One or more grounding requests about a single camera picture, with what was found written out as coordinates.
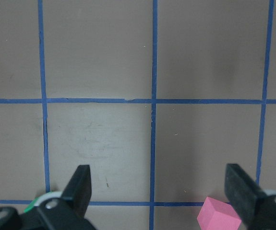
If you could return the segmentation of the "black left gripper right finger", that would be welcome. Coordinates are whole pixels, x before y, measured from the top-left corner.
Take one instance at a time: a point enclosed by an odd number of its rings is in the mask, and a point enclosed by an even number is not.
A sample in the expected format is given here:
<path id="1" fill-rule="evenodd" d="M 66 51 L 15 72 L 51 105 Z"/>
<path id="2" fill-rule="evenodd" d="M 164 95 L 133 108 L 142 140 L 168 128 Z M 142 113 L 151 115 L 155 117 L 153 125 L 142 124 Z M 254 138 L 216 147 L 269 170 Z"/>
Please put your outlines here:
<path id="1" fill-rule="evenodd" d="M 248 230 L 276 230 L 276 191 L 263 190 L 238 164 L 226 165 L 225 195 Z"/>

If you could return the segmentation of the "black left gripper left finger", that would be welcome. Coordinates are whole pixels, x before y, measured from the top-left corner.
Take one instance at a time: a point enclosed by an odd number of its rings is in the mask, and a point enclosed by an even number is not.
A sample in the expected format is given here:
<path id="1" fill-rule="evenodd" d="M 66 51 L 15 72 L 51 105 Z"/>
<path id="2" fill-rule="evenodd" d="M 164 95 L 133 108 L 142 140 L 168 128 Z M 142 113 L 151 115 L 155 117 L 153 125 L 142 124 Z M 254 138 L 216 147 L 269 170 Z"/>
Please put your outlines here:
<path id="1" fill-rule="evenodd" d="M 84 218 L 92 195 L 89 165 L 79 165 L 60 197 L 52 197 L 36 208 L 46 230 L 94 230 Z"/>

